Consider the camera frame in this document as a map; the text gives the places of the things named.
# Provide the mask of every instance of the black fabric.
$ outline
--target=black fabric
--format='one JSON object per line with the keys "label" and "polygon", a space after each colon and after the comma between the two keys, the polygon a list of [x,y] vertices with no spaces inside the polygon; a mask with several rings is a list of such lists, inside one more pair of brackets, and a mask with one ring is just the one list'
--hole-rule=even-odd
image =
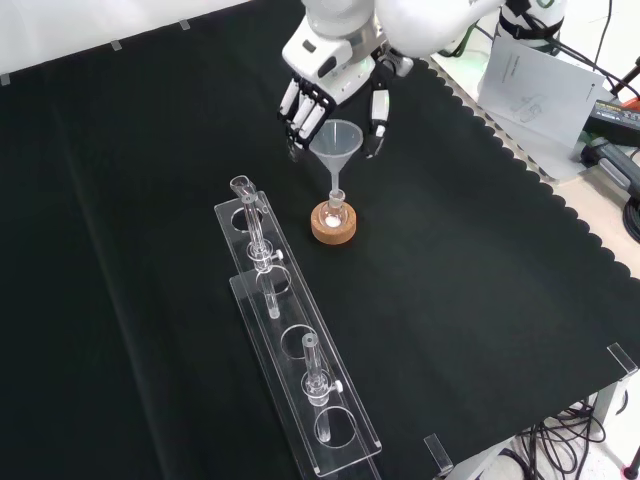
{"label": "black fabric", "polygon": [[[298,476],[228,285],[214,206],[238,174],[275,209],[383,478],[431,478],[431,433],[457,463],[612,383],[614,342],[640,358],[639,282],[424,64],[391,92],[383,153],[341,176],[355,238],[313,239],[328,174],[288,160],[276,120],[302,14],[240,5],[51,62],[18,93],[50,105],[50,161],[74,179],[164,478]],[[367,106],[336,116],[366,125]],[[3,122],[39,138],[31,115]]]}
{"label": "black fabric", "polygon": [[42,71],[0,89],[0,478],[161,476]]}

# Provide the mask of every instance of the glass test tube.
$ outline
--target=glass test tube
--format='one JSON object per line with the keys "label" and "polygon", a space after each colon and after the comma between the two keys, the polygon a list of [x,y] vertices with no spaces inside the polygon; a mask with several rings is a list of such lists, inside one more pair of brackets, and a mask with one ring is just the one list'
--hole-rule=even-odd
{"label": "glass test tube", "polygon": [[247,228],[251,236],[251,255],[256,270],[259,273],[260,289],[264,294],[269,310],[269,317],[276,319],[280,317],[280,308],[278,307],[278,299],[276,298],[273,280],[269,277],[271,272],[271,254],[273,253],[267,248],[262,235],[262,225],[260,225],[260,216],[256,201],[258,193],[255,185],[246,176],[240,175],[231,180],[231,189],[242,200],[244,214],[247,219]]}
{"label": "glass test tube", "polygon": [[304,360],[307,365],[306,388],[309,394],[309,402],[316,407],[314,410],[317,415],[316,429],[318,440],[327,443],[331,440],[329,416],[321,407],[329,401],[329,381],[322,373],[322,354],[320,352],[318,335],[315,333],[307,333],[302,337],[302,346],[304,349]]}

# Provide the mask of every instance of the white robot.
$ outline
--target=white robot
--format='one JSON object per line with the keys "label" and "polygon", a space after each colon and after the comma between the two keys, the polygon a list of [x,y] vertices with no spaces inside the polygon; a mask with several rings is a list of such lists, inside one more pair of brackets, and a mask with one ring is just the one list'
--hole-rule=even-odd
{"label": "white robot", "polygon": [[293,79],[282,99],[292,153],[306,149],[331,113],[373,85],[368,157],[382,146],[389,82],[413,58],[439,51],[501,7],[497,34],[544,51],[557,37],[567,0],[302,0],[306,16],[282,51]]}

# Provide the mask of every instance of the test tube rack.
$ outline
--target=test tube rack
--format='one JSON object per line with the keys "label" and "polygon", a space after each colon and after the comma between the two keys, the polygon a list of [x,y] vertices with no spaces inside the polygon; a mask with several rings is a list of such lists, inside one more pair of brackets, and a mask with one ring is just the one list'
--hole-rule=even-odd
{"label": "test tube rack", "polygon": [[239,274],[231,289],[302,478],[380,480],[382,449],[263,192],[236,177],[215,207]]}

